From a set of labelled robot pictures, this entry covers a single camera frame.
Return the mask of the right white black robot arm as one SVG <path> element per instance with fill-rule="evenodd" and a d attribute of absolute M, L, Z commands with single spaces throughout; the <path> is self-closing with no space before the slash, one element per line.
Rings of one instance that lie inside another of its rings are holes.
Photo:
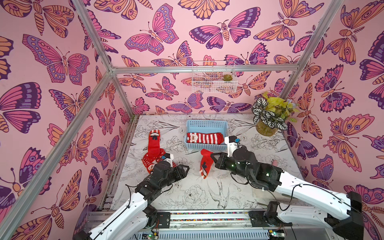
<path fill-rule="evenodd" d="M 212 153 L 215 167 L 227 170 L 246 180 L 253 188 L 270 193 L 286 195 L 310 204 L 312 210 L 293 207 L 292 203 L 281 207 L 277 201 L 270 202 L 264 213 L 266 224 L 282 225 L 303 223 L 330 228 L 346 240 L 364 238 L 362 197 L 352 191 L 347 194 L 334 192 L 296 178 L 271 164 L 260 163 L 254 153 L 242 146 L 231 154 Z"/>

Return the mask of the red patterned christmas sock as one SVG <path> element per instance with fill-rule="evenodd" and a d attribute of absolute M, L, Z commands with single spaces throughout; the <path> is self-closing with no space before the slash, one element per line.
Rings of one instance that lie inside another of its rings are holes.
<path fill-rule="evenodd" d="M 143 165 L 145 166 L 148 173 L 151 173 L 154 166 L 163 161 L 162 156 L 166 153 L 164 149 L 160 149 L 160 154 L 157 157 L 150 157 L 148 153 L 145 154 L 145 156 L 142 158 Z"/>

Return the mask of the red white striped sock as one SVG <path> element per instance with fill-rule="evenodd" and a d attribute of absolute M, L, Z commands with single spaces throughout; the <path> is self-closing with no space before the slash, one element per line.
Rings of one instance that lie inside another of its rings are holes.
<path fill-rule="evenodd" d="M 225 141 L 222 133 L 187 133 L 187 143 L 221 145 Z"/>

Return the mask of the plain red sock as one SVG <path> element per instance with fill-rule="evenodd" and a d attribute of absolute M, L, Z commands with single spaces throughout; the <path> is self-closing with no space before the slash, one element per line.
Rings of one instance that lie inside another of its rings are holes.
<path fill-rule="evenodd" d="M 201 150 L 202 160 L 200 164 L 200 174 L 203 179 L 207 178 L 211 167 L 214 164 L 214 160 L 211 158 L 212 153 L 213 152 L 206 149 Z"/>

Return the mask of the red nutcracker sock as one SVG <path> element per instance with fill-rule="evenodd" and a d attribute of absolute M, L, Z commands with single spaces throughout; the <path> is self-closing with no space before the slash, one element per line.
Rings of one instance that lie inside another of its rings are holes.
<path fill-rule="evenodd" d="M 150 157 L 160 154 L 160 136 L 158 129 L 151 130 L 149 133 L 148 154 Z"/>

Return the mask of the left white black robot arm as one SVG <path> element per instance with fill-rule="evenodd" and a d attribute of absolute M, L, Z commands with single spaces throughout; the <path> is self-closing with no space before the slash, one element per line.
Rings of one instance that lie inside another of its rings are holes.
<path fill-rule="evenodd" d="M 146 226 L 157 225 L 157 210 L 151 203 L 164 187 L 187 177 L 190 167 L 173 167 L 168 161 L 154 165 L 151 173 L 137 185 L 129 200 L 109 218 L 89 232 L 80 231 L 74 240 L 127 240 Z"/>

